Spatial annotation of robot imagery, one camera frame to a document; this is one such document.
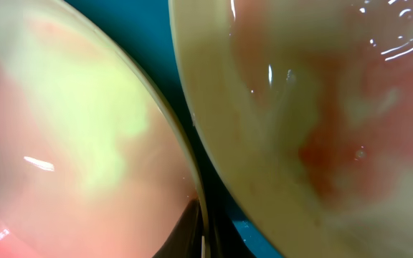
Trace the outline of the teal plastic tray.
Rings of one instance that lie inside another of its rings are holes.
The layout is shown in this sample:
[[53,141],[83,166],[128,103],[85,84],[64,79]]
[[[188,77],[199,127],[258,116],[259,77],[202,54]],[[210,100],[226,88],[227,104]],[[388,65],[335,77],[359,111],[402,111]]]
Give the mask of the teal plastic tray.
[[102,29],[153,80],[172,108],[190,145],[200,183],[204,246],[211,257],[207,204],[219,204],[255,257],[281,258],[238,207],[204,150],[189,112],[176,66],[167,0],[67,0]]

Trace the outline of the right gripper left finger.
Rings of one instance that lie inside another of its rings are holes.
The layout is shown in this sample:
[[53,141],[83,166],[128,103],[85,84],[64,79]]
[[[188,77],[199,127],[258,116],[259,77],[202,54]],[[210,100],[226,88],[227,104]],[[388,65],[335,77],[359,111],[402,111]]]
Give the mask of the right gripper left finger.
[[153,258],[201,258],[203,220],[198,199],[191,200]]

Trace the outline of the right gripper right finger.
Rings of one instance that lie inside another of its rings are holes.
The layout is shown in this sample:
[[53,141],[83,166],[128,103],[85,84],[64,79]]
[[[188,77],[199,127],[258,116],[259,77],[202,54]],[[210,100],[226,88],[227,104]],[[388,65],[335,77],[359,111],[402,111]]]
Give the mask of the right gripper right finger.
[[212,201],[207,206],[211,258],[255,258],[226,211]]

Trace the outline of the yellow plate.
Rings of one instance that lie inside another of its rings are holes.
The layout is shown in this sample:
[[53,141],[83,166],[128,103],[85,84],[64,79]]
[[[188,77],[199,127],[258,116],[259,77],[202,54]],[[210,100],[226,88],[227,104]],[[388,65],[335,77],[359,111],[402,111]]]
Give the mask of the yellow plate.
[[196,130],[286,257],[413,257],[413,0],[171,1]]
[[0,1],[0,257],[153,257],[193,199],[144,71],[65,1]]

